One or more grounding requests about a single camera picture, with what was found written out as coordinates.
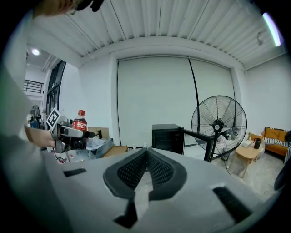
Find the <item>window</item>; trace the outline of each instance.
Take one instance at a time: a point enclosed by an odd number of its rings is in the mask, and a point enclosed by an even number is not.
[[[59,109],[60,84],[62,81],[65,65],[66,62],[61,61],[51,72],[46,99],[48,115],[54,108]]]

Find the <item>black rectangular slot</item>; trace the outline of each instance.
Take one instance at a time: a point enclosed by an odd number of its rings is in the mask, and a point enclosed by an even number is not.
[[[251,211],[237,199],[226,187],[216,187],[213,192],[225,206],[236,223],[251,215]]]
[[[86,169],[84,169],[84,168],[78,168],[78,169],[71,170],[71,171],[65,171],[64,172],[64,175],[65,175],[65,177],[71,177],[71,176],[74,176],[74,175],[81,174],[83,172],[86,172]]]

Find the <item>fan stand pole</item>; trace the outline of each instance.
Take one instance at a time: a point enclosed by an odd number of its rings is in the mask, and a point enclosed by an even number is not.
[[[211,151],[211,155],[210,155],[210,160],[209,160],[209,162],[212,161],[213,154],[214,154],[214,150],[215,150],[215,146],[216,146],[217,138],[218,138],[218,131],[216,131],[216,132],[215,132],[215,135],[214,135],[213,148],[212,148],[212,151]]]

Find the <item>bottle label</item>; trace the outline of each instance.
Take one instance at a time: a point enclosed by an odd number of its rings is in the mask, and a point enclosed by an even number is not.
[[[87,131],[87,123],[73,122],[72,128],[82,130],[82,131]]]

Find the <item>fan grille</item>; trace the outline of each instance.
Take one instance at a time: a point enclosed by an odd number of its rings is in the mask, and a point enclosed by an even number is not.
[[[199,112],[199,134],[214,136],[213,121],[218,118],[224,122],[214,154],[228,153],[240,145],[246,134],[247,123],[246,114],[238,102],[227,96],[212,96],[199,104]],[[198,132],[198,108],[192,116],[192,131]],[[200,146],[206,149],[207,143]]]

